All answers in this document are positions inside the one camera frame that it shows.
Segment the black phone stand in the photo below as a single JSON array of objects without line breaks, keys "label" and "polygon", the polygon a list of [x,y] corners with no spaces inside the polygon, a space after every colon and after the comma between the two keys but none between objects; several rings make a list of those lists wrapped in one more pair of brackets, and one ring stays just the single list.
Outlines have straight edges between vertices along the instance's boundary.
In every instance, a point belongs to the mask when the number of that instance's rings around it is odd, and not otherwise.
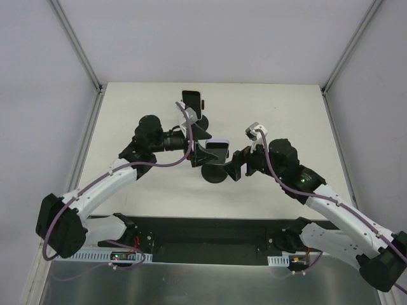
[{"label": "black phone stand", "polygon": [[208,127],[209,127],[209,120],[207,119],[207,117],[203,114],[202,111],[202,118],[201,120],[198,120],[196,123],[193,124],[192,126],[193,128],[197,128],[199,131],[203,130],[203,131],[207,131]]},{"label": "black phone stand", "polygon": [[224,170],[225,162],[222,163],[206,163],[201,167],[201,176],[211,184],[218,184],[228,178],[228,174]]}]

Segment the black phone lilac case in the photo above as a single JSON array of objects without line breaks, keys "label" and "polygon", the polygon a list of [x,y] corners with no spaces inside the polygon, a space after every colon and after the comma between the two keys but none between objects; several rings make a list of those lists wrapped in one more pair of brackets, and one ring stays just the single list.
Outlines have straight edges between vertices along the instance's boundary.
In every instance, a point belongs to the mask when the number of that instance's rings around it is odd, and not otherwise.
[{"label": "black phone lilac case", "polygon": [[210,160],[209,165],[223,165],[229,157],[230,142],[226,139],[208,139],[205,142],[205,149],[217,156],[216,159]]}]

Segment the black phone cream case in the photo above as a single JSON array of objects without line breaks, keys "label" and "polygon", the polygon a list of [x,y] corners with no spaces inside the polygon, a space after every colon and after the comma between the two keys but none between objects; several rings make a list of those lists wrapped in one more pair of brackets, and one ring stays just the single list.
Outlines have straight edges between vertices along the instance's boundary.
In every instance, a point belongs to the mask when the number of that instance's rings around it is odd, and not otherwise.
[{"label": "black phone cream case", "polygon": [[183,90],[181,95],[184,104],[192,108],[197,115],[197,119],[201,120],[203,111],[201,93],[195,90]]}]

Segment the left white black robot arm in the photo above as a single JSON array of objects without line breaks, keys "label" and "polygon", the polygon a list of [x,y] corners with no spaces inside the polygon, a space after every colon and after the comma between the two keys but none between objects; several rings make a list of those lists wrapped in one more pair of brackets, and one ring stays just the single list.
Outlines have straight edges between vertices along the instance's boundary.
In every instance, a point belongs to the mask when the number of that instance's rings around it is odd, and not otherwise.
[{"label": "left white black robot arm", "polygon": [[139,180],[157,166],[156,153],[182,151],[193,167],[216,158],[199,140],[211,139],[208,119],[190,118],[164,131],[159,118],[147,115],[140,119],[134,136],[109,169],[87,186],[58,197],[46,196],[41,203],[36,233],[46,247],[61,258],[73,256],[82,246],[113,240],[120,247],[137,243],[136,225],[122,213],[92,219],[90,214],[114,193]]}]

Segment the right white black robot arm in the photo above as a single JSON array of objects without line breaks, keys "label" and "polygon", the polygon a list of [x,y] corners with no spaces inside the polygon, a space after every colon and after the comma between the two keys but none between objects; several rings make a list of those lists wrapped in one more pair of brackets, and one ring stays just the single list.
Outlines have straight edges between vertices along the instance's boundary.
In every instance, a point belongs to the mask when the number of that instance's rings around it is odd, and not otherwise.
[{"label": "right white black robot arm", "polygon": [[303,217],[272,236],[282,252],[314,248],[336,257],[358,270],[373,288],[389,292],[406,271],[406,233],[394,233],[346,204],[313,170],[300,164],[297,150],[287,139],[277,139],[267,148],[258,144],[233,154],[224,171],[234,180],[256,172],[273,177],[283,191],[323,215],[334,226],[324,229]]}]

